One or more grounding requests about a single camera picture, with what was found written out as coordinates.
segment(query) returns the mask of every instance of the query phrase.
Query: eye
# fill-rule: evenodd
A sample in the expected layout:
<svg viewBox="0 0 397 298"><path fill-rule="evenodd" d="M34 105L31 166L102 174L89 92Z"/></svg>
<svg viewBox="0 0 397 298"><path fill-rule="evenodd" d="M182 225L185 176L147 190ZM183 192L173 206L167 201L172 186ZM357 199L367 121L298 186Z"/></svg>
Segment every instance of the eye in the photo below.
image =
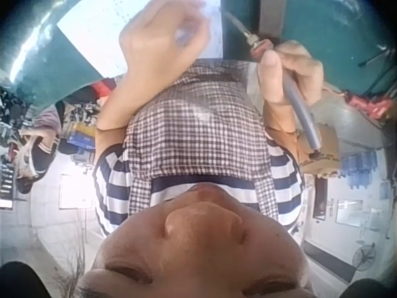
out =
<svg viewBox="0 0 397 298"><path fill-rule="evenodd" d="M296 289L297 285L290 281L264 281L256 282L249 289L243 291L243 294L249 298L261 297L278 292L285 292Z"/></svg>
<svg viewBox="0 0 397 298"><path fill-rule="evenodd" d="M153 279L150 278L145 272L143 272L140 269L135 269L130 267L118 267L118 266L107 267L106 269L121 274L122 276L132 279L133 281L138 282L140 284L151 284L153 282Z"/></svg>

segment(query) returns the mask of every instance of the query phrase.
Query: red object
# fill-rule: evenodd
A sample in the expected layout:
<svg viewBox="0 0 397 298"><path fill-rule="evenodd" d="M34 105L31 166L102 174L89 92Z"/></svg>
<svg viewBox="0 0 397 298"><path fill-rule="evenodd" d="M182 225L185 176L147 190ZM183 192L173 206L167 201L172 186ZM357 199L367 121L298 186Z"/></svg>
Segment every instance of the red object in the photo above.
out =
<svg viewBox="0 0 397 298"><path fill-rule="evenodd" d="M269 39L264 39L259 45L251 50L251 56L257 62L261 62L263 54L267 50L272 50L274 47L273 43Z"/></svg>
<svg viewBox="0 0 397 298"><path fill-rule="evenodd" d="M379 96L370 100L347 92L345 100L349 106L363 111L374 120L381 119L393 107L393 100L388 96Z"/></svg>
<svg viewBox="0 0 397 298"><path fill-rule="evenodd" d="M96 82L91 86L98 94L98 98L101 98L111 95L112 91L116 87L116 84L114 79L103 79L102 81Z"/></svg>

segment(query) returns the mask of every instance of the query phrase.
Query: cardboard box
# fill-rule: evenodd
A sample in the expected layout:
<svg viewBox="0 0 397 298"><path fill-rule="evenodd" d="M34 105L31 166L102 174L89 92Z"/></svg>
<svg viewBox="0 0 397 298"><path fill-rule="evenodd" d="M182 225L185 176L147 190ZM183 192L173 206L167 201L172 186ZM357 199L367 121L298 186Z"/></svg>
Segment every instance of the cardboard box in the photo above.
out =
<svg viewBox="0 0 397 298"><path fill-rule="evenodd" d="M336 130L327 125L319 125L321 138L323 139L323 156L318 160L311 160L309 154L311 148L306 135L302 133L298 137L298 161L302 173L312 174L322 178L337 176L342 169L339 141Z"/></svg>

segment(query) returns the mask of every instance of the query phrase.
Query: wrist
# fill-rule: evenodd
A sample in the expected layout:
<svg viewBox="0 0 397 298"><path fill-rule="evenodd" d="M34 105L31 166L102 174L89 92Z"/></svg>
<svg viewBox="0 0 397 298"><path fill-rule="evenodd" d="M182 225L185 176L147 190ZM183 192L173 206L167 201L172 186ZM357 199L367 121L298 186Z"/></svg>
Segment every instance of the wrist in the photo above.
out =
<svg viewBox="0 0 397 298"><path fill-rule="evenodd" d="M294 133L297 129L293 107L265 102L264 110L265 126L284 133Z"/></svg>

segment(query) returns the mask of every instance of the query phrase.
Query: hand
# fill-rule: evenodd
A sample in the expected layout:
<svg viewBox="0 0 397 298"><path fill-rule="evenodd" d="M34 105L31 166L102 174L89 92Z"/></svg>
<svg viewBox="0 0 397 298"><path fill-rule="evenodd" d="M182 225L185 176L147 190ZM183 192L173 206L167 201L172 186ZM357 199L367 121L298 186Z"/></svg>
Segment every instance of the hand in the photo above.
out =
<svg viewBox="0 0 397 298"><path fill-rule="evenodd" d="M321 99L324 83L323 64L314 60L303 45L289 41L274 50L266 51L258 66L261 93L269 104L290 105L284 96L282 86L282 73L285 70L292 73L309 106Z"/></svg>
<svg viewBox="0 0 397 298"><path fill-rule="evenodd" d="M210 40L209 21L200 0L152 0L120 34L127 80L154 96L172 84L200 56ZM178 29L195 33L187 45L176 42Z"/></svg>

